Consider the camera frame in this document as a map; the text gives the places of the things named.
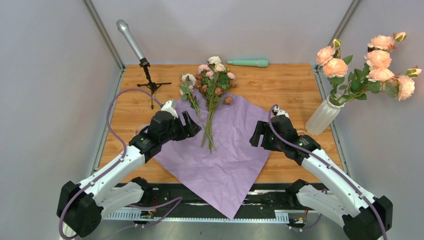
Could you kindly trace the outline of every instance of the wooden table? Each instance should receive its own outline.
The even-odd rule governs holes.
[[[164,85],[155,96],[164,103],[169,99],[179,99],[181,73],[197,72],[198,65],[152,65],[150,75],[156,83],[172,82]],[[309,64],[270,64],[266,68],[231,66],[231,71],[238,80],[238,87],[232,88],[231,93],[240,95],[266,111],[273,104],[279,104],[290,115],[293,126],[297,130],[305,131],[305,124],[320,105],[321,98],[318,87]],[[146,83],[143,69],[138,65],[129,65],[126,68],[120,90],[136,88],[137,84]],[[138,91],[130,91],[120,96],[112,119],[112,128],[127,143],[134,135],[137,127],[149,124],[152,116],[159,110],[155,105],[151,109],[151,100]],[[328,156],[342,168],[339,154],[328,127],[314,139],[327,152]],[[122,151],[121,143],[108,134],[99,168]],[[151,183],[178,183],[179,181],[166,171],[155,159],[131,172],[124,178],[128,182],[135,177],[143,177]],[[297,179],[307,182],[319,182],[310,172],[298,166],[295,161],[285,157],[284,153],[272,152],[256,179],[257,183],[291,183]]]

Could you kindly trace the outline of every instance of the purple wrapping paper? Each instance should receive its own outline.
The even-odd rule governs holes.
[[[206,100],[197,90],[194,95],[206,124]],[[200,147],[204,135],[202,127],[195,137],[169,141],[155,158],[187,188],[233,219],[270,155],[270,151],[249,143],[256,123],[267,121],[268,113],[244,97],[230,93],[226,96],[232,97],[232,106],[220,104],[212,120],[217,151],[210,153],[208,140],[203,148]],[[176,111],[179,116],[187,111],[202,126],[189,101],[179,99]]]

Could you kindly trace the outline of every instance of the microphone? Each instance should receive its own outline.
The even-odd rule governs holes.
[[[137,56],[138,60],[140,60],[140,66],[149,66],[149,62],[147,61],[145,55],[140,50],[139,45],[137,44],[136,40],[134,39],[133,35],[130,32],[130,28],[128,27],[128,24],[125,23],[124,20],[120,19],[116,22],[116,26],[118,27],[118,30],[122,33],[123,37],[128,42],[129,46],[131,47],[132,51]]]

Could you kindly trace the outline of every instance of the gray floor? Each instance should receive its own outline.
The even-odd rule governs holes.
[[[310,213],[312,224],[318,215]],[[104,220],[84,240],[101,240],[131,225],[130,221]],[[326,217],[312,230],[295,232],[284,224],[161,222],[158,225],[130,228],[108,240],[348,240],[343,229]]]

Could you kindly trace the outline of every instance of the teal bottle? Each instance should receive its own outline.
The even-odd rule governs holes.
[[[268,67],[268,60],[266,59],[251,59],[251,60],[228,60],[227,64],[232,64],[235,66],[253,66],[259,68]]]

